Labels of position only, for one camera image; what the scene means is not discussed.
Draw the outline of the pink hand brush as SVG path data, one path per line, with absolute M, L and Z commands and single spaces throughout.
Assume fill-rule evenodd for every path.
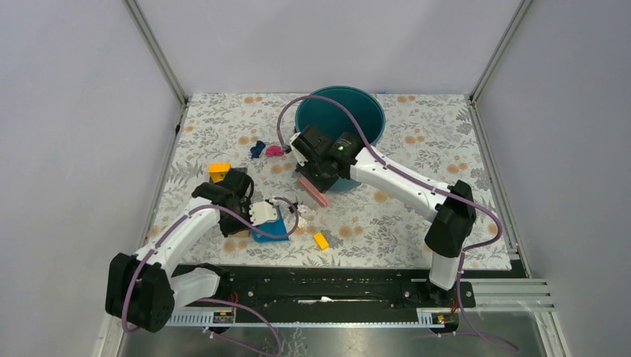
M 312 184 L 307 178 L 301 176 L 298 179 L 298 183 L 300 184 L 302 188 L 306 190 L 309 196 L 320 206 L 328 207 L 330 205 L 330 200 L 328 199 L 328 197 L 324 193 L 320 192 L 316 188 L 316 186 Z

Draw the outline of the blue plastic dustpan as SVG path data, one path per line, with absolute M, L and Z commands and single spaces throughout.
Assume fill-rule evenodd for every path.
M 256 231 L 251 230 L 252 237 L 255 242 L 259 243 L 267 243 L 267 242 L 284 242 L 289 241 L 289 237 L 287 236 L 287 229 L 284 223 L 284 218 L 281 213 L 281 209 L 276 207 L 276 211 L 278 214 L 278 218 L 274 222 L 266 222 L 262 225 L 258 226 L 264 234 L 260 234 Z M 274 238 L 268 236 L 268 234 L 272 235 L 283 235 L 281 238 Z

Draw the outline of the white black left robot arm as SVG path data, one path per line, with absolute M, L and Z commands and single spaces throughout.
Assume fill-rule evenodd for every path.
M 253 188 L 252 178 L 235 169 L 218 183 L 201 183 L 161 236 L 134 254 L 119 253 L 112 259 L 105 310 L 120 318 L 124 332 L 157 332 L 177 309 L 201 298 L 215 306 L 228 301 L 231 287 L 213 269 L 173 273 L 184 253 L 211 228 L 219 227 L 225 236 L 250 228 Z

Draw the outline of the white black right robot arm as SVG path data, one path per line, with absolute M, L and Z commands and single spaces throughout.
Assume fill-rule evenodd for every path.
M 298 161 L 297 172 L 314 193 L 326 193 L 341 179 L 356 181 L 390 194 L 429 222 L 424 238 L 432 251 L 427 297 L 436 306 L 455 298 L 463 244 L 477 219 L 467 183 L 447 184 L 422 176 L 349 132 L 333 139 L 307 126 L 290 138 L 289 148 Z

